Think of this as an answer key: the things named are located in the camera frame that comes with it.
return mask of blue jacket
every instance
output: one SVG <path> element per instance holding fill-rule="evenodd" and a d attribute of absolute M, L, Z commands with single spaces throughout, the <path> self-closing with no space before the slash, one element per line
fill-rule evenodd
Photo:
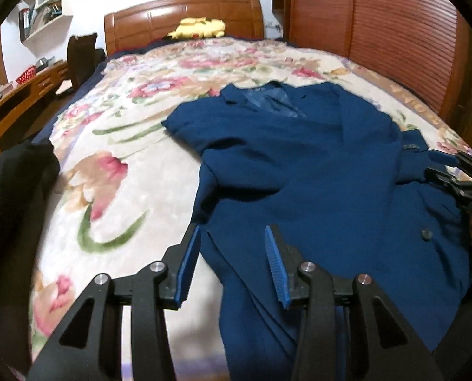
<path fill-rule="evenodd" d="M 288 379 L 293 365 L 298 314 L 277 301 L 264 246 L 272 223 L 331 274 L 370 274 L 437 346 L 472 262 L 466 214 L 425 182 L 424 169 L 439 166 L 419 131 L 400 132 L 331 83 L 229 85 L 163 124 L 202 158 L 192 221 L 224 285 L 220 330 L 233 380 Z"/>

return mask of red basket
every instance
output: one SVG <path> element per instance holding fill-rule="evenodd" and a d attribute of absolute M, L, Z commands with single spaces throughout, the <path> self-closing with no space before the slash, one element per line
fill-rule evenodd
<path fill-rule="evenodd" d="M 24 71 L 24 73 L 21 76 L 19 76 L 16 79 L 17 84 L 23 84 L 23 83 L 26 83 L 28 80 L 31 80 L 32 78 L 35 77 L 36 72 L 37 72 L 37 67 L 30 66 Z"/>

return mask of yellow plush toy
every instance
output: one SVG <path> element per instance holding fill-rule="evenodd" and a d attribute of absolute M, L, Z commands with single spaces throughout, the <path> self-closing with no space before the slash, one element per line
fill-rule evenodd
<path fill-rule="evenodd" d="M 176 31 L 168 34 L 172 38 L 209 38 L 223 37 L 225 23 L 222 20 L 206 20 L 203 18 L 184 18 Z"/>

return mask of headboard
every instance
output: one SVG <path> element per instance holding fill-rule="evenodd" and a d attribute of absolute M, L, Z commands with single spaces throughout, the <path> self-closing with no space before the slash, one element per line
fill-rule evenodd
<path fill-rule="evenodd" d="M 143 47 L 176 30 L 185 17 L 216 18 L 225 22 L 226 34 L 264 38 L 259 0 L 156 0 L 104 17 L 107 53 Z"/>
<path fill-rule="evenodd" d="M 443 119 L 452 114 L 469 26 L 449 0 L 290 0 L 289 8 L 291 42 L 348 57 L 411 89 Z"/>

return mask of floral blanket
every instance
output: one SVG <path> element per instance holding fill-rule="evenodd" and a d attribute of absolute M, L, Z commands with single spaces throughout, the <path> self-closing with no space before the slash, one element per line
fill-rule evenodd
<path fill-rule="evenodd" d="M 436 149 L 470 151 L 417 97 L 332 54 L 274 40 L 181 42 L 107 64 L 104 78 L 58 117 L 51 141 L 62 171 L 50 197 L 30 297 L 36 357 L 93 277 L 131 275 L 161 259 L 189 224 L 200 160 L 161 126 L 182 102 L 217 96 L 230 83 L 293 86 L 325 81 L 370 101 L 402 130 L 419 128 Z M 222 287 L 200 257 L 188 300 L 166 320 L 179 380 L 226 379 L 218 329 Z M 131 379 L 129 311 L 123 377 Z"/>

